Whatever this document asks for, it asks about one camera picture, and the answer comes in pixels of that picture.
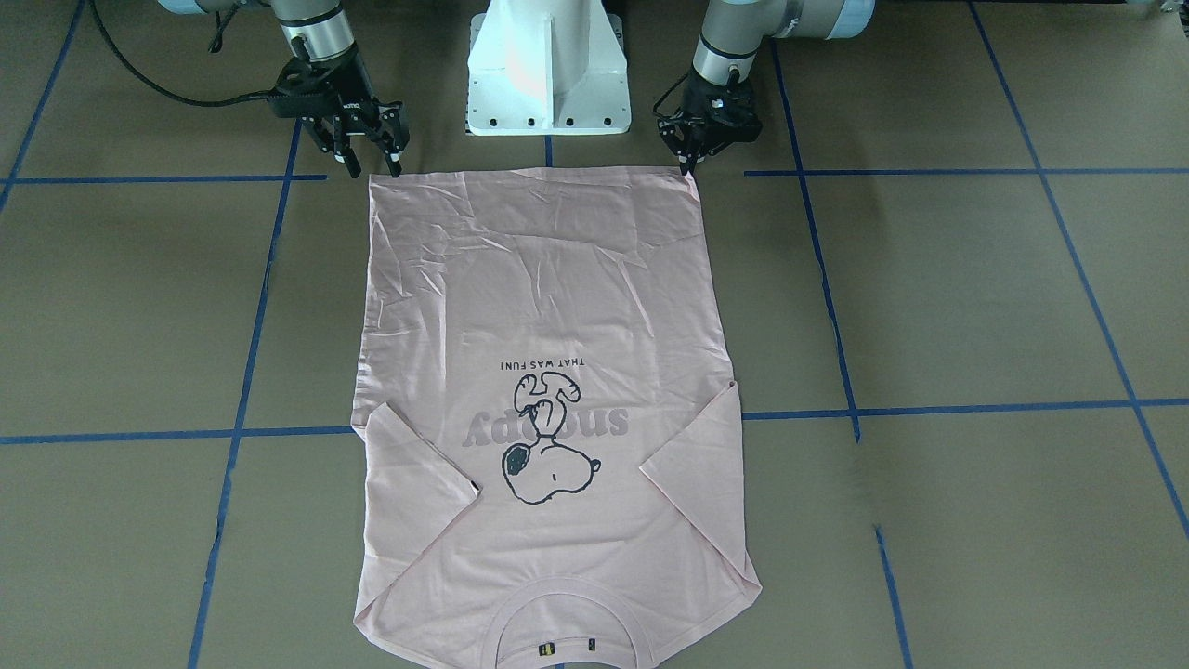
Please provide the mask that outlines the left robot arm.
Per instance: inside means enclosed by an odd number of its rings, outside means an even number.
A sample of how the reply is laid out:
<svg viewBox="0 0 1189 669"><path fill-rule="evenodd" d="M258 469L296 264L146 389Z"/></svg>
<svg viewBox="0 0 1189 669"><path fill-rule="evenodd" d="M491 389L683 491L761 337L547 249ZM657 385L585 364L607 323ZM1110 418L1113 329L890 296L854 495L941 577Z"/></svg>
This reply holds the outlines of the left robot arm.
<svg viewBox="0 0 1189 669"><path fill-rule="evenodd" d="M849 39L862 33L874 1L711 1L688 71L672 86L680 90L677 111L653 115L681 173L736 143L755 141L762 132L751 84L751 65L765 39L803 37Z"/></svg>

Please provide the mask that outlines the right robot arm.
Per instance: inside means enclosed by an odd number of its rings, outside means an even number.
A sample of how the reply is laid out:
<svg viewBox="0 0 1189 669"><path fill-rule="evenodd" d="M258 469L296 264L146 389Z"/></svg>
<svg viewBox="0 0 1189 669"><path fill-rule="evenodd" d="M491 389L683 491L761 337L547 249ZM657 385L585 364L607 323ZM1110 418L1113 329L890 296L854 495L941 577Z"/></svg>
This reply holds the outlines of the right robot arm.
<svg viewBox="0 0 1189 669"><path fill-rule="evenodd" d="M340 1L265 1L279 21L292 59L281 68L269 90L226 97L191 100L152 82L151 88L174 101L216 109L265 101L281 119L296 119L316 149L331 153L352 177L361 166L352 149L354 137L369 139L382 153L386 171L400 177L400 156L411 135L400 101L375 96L369 69L361 62L348 17Z"/></svg>

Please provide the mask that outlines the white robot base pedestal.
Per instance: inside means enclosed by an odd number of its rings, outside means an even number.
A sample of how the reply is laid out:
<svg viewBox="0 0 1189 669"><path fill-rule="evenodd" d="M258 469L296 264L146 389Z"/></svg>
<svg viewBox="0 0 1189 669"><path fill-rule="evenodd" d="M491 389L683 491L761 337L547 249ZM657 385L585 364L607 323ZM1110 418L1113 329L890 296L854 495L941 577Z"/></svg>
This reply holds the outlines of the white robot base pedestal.
<svg viewBox="0 0 1189 669"><path fill-rule="evenodd" d="M618 135L633 125L621 18L600 1L492 1L470 21L472 135Z"/></svg>

